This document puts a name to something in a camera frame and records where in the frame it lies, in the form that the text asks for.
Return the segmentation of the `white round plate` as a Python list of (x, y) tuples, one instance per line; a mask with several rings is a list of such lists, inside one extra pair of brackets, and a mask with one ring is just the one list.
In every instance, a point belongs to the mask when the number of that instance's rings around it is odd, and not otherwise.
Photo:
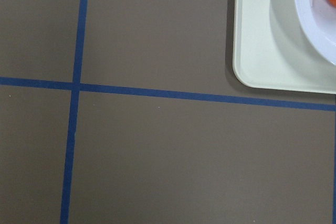
[(313, 48), (335, 64), (335, 6), (328, 0), (295, 0), (303, 33)]

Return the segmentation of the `cream bear tray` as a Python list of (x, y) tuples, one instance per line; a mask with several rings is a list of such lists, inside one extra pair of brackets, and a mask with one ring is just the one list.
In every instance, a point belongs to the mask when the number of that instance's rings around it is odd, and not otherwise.
[(335, 94), (335, 66), (308, 42), (294, 0), (235, 0), (233, 69), (252, 88)]

